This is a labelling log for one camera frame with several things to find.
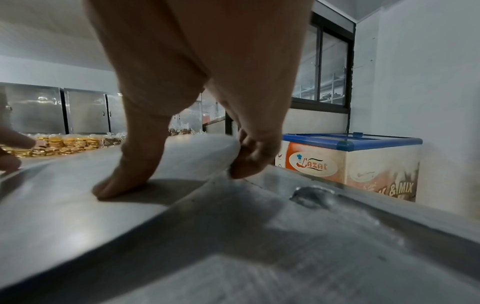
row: blue freezer rim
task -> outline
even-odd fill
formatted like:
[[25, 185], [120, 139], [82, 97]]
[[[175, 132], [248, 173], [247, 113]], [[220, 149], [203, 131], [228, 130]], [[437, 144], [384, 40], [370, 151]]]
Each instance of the blue freezer rim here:
[[[313, 136], [332, 137], [332, 139], [313, 138]], [[364, 138], [363, 136], [384, 137], [378, 138]], [[355, 141], [339, 140], [339, 139], [356, 139]], [[315, 133], [315, 134], [284, 134], [283, 140], [304, 145], [328, 148], [339, 151], [358, 151], [379, 149], [388, 147], [413, 146], [421, 145], [424, 141], [421, 138], [410, 137], [393, 137], [381, 136], [363, 133], [349, 133], [349, 134], [329, 134], [329, 133]]]

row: metal table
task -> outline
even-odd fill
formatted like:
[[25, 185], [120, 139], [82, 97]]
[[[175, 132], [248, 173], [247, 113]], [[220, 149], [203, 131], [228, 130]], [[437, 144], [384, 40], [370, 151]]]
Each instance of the metal table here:
[[3, 180], [0, 302], [480, 302], [476, 222], [276, 167], [234, 181], [238, 148], [171, 139], [153, 181], [109, 202], [89, 189], [118, 154]]

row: window frame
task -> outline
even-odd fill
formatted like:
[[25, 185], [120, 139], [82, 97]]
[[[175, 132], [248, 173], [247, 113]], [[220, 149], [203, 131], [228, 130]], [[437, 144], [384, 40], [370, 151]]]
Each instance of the window frame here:
[[[343, 113], [350, 116], [350, 102], [352, 99], [352, 72], [353, 72], [353, 58], [354, 58], [354, 41], [355, 41], [355, 28], [354, 33], [350, 33], [344, 28], [336, 25], [323, 18], [322, 16], [312, 12], [310, 25], [317, 28], [316, 38], [316, 74], [315, 74], [315, 95], [316, 100], [303, 99], [298, 97], [291, 98], [292, 109], [321, 111], [331, 113]], [[340, 39], [347, 43], [347, 57], [346, 57], [346, 83], [345, 83], [345, 98], [343, 105], [335, 105], [320, 102], [320, 83], [322, 77], [322, 45], [324, 33], [331, 35], [337, 39]]]

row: chest freezer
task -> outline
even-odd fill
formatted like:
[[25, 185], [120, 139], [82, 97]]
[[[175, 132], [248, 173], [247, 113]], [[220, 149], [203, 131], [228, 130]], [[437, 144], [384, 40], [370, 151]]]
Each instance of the chest freezer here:
[[422, 139], [352, 134], [285, 134], [275, 166], [415, 201]]

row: metal cabinet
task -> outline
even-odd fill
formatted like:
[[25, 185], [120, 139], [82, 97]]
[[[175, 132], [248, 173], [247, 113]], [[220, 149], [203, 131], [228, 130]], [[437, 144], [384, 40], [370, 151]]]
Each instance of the metal cabinet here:
[[127, 118], [125, 116], [124, 103], [120, 93], [106, 96], [108, 102], [108, 116], [110, 118], [110, 130], [112, 133], [127, 131]]
[[110, 131], [105, 93], [72, 89], [64, 92], [70, 133]]
[[16, 84], [0, 88], [2, 123], [21, 133], [65, 134], [59, 88]]

